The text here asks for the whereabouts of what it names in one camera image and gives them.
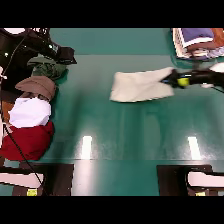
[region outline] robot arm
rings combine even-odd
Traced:
[[[49,28],[0,28],[0,66],[5,69],[16,46],[42,54],[59,64],[76,64],[74,49],[61,47],[50,39]]]

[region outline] wire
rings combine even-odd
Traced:
[[[3,81],[3,76],[5,75],[7,69],[9,68],[9,65],[11,64],[12,62],[12,58],[14,56],[14,54],[16,53],[17,49],[21,46],[21,44],[23,43],[23,41],[26,39],[26,37],[28,36],[29,34],[29,31],[27,32],[27,34],[23,37],[23,39],[19,42],[19,44],[17,45],[17,47],[14,49],[11,57],[10,57],[10,60],[9,60],[9,63],[6,67],[6,69],[3,71],[2,73],[2,76],[0,78],[0,109],[1,109],[1,118],[2,118],[2,122],[3,122],[3,131],[5,130],[8,134],[8,136],[11,138],[12,142],[15,144],[16,148],[19,150],[19,153],[20,155],[23,157],[23,159],[25,160],[25,162],[27,163],[27,165],[30,167],[30,169],[32,170],[32,172],[35,174],[35,176],[37,177],[38,181],[40,182],[40,185],[42,186],[43,188],[43,191],[44,193],[46,194],[46,196],[48,196],[44,186],[43,186],[43,183],[41,182],[39,176],[37,175],[37,173],[35,172],[34,168],[31,166],[31,164],[27,161],[26,157],[24,156],[21,148],[19,147],[19,145],[16,143],[15,139],[12,137],[11,133],[8,131],[6,125],[4,124],[4,115],[3,115],[3,109],[2,109],[2,81]]]
[[[215,88],[215,87],[212,87],[212,89],[215,89],[215,90],[217,90],[217,91],[219,91],[219,92],[221,92],[221,93],[224,94],[224,91],[222,91],[222,90],[220,90],[220,89],[217,89],[217,88]]]

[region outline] white cloth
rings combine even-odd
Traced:
[[[9,123],[17,128],[46,125],[51,115],[51,105],[37,97],[18,98],[9,114]]]
[[[117,72],[110,99],[118,102],[136,102],[173,96],[173,88],[160,81],[171,74],[168,67],[155,71],[122,73]]]

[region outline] folded white towel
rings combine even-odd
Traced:
[[[110,100],[136,102],[173,96],[173,88],[160,82],[171,74],[172,70],[172,67],[168,67],[146,72],[117,72],[114,77]]]

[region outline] beige cloth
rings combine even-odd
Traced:
[[[110,99],[118,102],[137,102],[173,96],[173,88],[160,81],[172,73],[168,67],[155,71],[117,72]]]
[[[46,76],[31,76],[17,83],[15,88],[28,93],[40,94],[50,101],[55,95],[56,85]]]

